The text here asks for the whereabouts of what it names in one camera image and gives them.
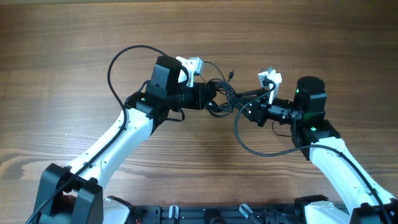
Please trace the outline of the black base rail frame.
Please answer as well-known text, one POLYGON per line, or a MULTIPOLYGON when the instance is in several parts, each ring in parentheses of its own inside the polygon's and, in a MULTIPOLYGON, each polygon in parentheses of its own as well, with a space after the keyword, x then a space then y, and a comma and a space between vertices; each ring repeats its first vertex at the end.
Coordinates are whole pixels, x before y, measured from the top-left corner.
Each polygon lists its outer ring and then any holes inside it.
POLYGON ((128 224, 244 224, 244 223, 305 223, 304 213, 293 204, 249 206, 244 215, 238 206, 179 207, 172 205, 140 205, 132 208, 128 224))

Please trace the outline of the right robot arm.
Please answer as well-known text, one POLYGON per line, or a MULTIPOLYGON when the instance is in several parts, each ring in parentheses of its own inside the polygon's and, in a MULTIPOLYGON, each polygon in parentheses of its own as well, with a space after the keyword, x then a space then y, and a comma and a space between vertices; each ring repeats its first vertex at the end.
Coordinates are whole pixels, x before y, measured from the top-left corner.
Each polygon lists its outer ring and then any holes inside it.
POLYGON ((290 125, 294 148, 319 168, 341 197, 346 211, 322 195, 295 200, 297 223, 397 223, 397 199, 384 190, 349 152, 340 133, 325 119, 323 80, 303 77, 293 101, 273 97, 276 84, 263 78, 261 90, 238 94, 239 115, 263 126, 269 119, 290 125))

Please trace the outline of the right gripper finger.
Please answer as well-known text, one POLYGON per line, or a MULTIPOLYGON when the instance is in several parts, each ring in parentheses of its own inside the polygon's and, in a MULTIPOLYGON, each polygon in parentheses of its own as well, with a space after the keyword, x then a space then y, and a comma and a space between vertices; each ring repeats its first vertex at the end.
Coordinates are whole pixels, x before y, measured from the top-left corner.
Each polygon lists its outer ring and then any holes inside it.
POLYGON ((239 116, 253 117, 251 105, 254 98, 235 98, 233 100, 234 107, 238 110, 239 116))
POLYGON ((263 94, 268 93, 268 89, 257 89, 257 90, 251 90, 251 91, 245 91, 238 93, 238 97, 244 97, 244 96, 261 96, 263 94))

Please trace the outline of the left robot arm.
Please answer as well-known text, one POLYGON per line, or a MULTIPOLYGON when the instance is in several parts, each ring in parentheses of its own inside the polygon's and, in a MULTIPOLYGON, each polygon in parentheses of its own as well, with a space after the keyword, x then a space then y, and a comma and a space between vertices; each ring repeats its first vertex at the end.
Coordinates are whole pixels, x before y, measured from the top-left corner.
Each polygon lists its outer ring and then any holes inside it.
POLYGON ((207 83, 195 83, 204 61, 161 55, 150 80, 125 101, 115 123, 65 167, 50 164, 42 173, 28 223, 129 223, 130 203, 103 197, 110 178, 128 155, 148 139, 170 111, 202 110, 216 96, 207 83))

